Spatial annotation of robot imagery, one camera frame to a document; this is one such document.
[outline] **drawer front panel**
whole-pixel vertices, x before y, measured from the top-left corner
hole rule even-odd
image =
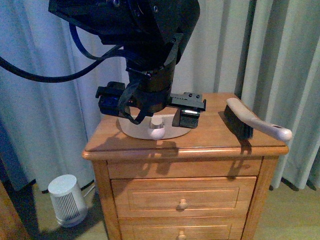
[[[257,176],[261,159],[228,158],[193,162],[109,163],[111,179]]]
[[[256,177],[112,180],[119,218],[246,215]]]
[[[123,240],[240,240],[246,217],[120,219]]]

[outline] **drawer knob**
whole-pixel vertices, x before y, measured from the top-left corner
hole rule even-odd
[[[179,231],[179,236],[176,238],[176,240],[186,240],[187,236],[185,235],[184,231]]]
[[[178,210],[185,210],[188,207],[188,203],[186,199],[181,199],[179,205],[177,206]]]

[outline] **air purifier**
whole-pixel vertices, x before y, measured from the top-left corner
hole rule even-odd
[[[75,176],[58,176],[50,182],[48,191],[60,226],[71,228],[85,219],[88,207]]]

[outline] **black strap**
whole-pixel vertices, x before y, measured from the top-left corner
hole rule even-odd
[[[123,91],[119,102],[118,102],[118,109],[119,112],[126,118],[129,119],[130,122],[132,122],[135,125],[139,125],[146,117],[148,109],[147,107],[144,106],[143,109],[140,110],[138,116],[134,119],[130,113],[126,112],[126,106],[134,92],[137,90],[139,87],[141,81],[143,80],[143,76],[141,77],[133,77],[130,81],[130,83],[126,86],[125,90]]]

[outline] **hand brush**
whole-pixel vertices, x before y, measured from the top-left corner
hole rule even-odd
[[[224,116],[239,139],[251,139],[254,129],[284,142],[292,138],[292,132],[289,129],[260,120],[239,99],[229,98],[226,103]]]

